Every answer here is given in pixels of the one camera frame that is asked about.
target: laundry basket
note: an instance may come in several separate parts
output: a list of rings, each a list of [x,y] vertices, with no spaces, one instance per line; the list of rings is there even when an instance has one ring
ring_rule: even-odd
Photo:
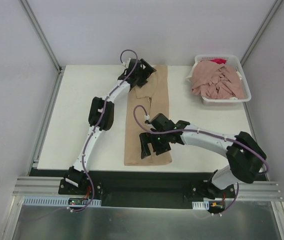
[[[197,55],[195,57],[195,62],[203,61],[203,60],[213,60],[213,59],[225,59],[226,64],[232,66],[236,71],[238,71],[242,75],[242,86],[244,90],[244,99],[208,99],[206,97],[202,97],[203,104],[209,106],[220,106],[220,105],[234,105],[242,102],[248,102],[251,100],[250,89],[248,88],[248,84],[241,66],[240,61],[234,55]]]

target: wall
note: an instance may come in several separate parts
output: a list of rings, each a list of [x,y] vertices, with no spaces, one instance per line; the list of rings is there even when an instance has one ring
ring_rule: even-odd
[[[274,0],[29,0],[57,59],[118,64],[134,49],[153,64],[197,54],[241,58]]]
[[[56,79],[17,0],[0,0],[0,229],[17,176],[25,175]]]
[[[270,162],[270,178],[284,191],[284,3],[244,66],[252,93],[249,112]]]

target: metal frame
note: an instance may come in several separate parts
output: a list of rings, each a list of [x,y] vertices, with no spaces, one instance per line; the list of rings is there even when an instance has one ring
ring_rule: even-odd
[[[57,70],[57,78],[55,85],[50,97],[50,101],[46,110],[45,117],[43,119],[35,149],[31,158],[31,164],[29,172],[32,168],[36,168],[38,164],[38,159],[43,147],[45,136],[47,133],[48,125],[51,119],[53,108],[55,105],[56,97],[59,91],[59,87],[63,78],[64,69],[60,66],[50,44],[48,43],[43,30],[32,11],[32,8],[27,0],[19,0],[22,8],[25,11],[25,14],[30,20],[35,32],[37,33],[39,39],[41,40],[44,49],[49,55],[54,67]],[[249,58],[250,54],[256,47],[259,39],[267,29],[270,21],[274,17],[275,13],[278,11],[279,7],[282,5],[284,0],[275,0],[271,9],[267,13],[265,19],[263,20],[261,26],[259,27],[257,33],[253,37],[251,43],[249,44],[245,54],[241,59],[241,64],[244,65]],[[250,114],[247,108],[247,105],[244,104],[246,111],[247,119],[251,129],[251,133],[255,138],[254,129],[252,127]],[[58,195],[58,189],[60,184],[61,177],[20,177],[17,180],[14,192],[12,203],[9,207],[9,212],[7,218],[4,221],[4,228],[0,233],[0,240],[10,240],[14,235],[15,228],[17,226],[18,217],[23,205],[24,196],[53,196],[60,197]],[[74,195],[63,195],[63,197],[77,197]],[[253,184],[244,184],[240,183],[240,192],[238,196],[238,201],[267,201],[271,202],[275,219],[278,225],[278,229],[282,239],[284,240],[284,198],[282,192],[279,188],[278,183],[272,181],[256,181]]]

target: red cloth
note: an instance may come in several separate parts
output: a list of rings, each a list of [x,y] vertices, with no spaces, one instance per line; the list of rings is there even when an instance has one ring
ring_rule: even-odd
[[[216,58],[211,60],[211,62],[217,63],[217,64],[226,64],[226,60],[222,58]]]

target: beige cloth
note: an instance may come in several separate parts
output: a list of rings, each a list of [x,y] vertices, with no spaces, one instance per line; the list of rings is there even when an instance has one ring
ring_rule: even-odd
[[[145,132],[134,120],[133,109],[136,105],[143,105],[150,115],[150,119],[158,113],[169,116],[169,100],[167,86],[167,66],[156,66],[148,83],[143,87],[135,87],[128,93],[126,127],[125,127],[125,155],[124,165],[127,166],[157,166],[172,162],[169,152],[156,155],[149,144],[152,155],[141,159],[141,143],[139,134]],[[136,110],[136,117],[140,123],[144,123],[144,111]]]
[[[199,62],[192,75],[192,92],[208,99],[244,99],[241,80],[235,69],[212,61]]]

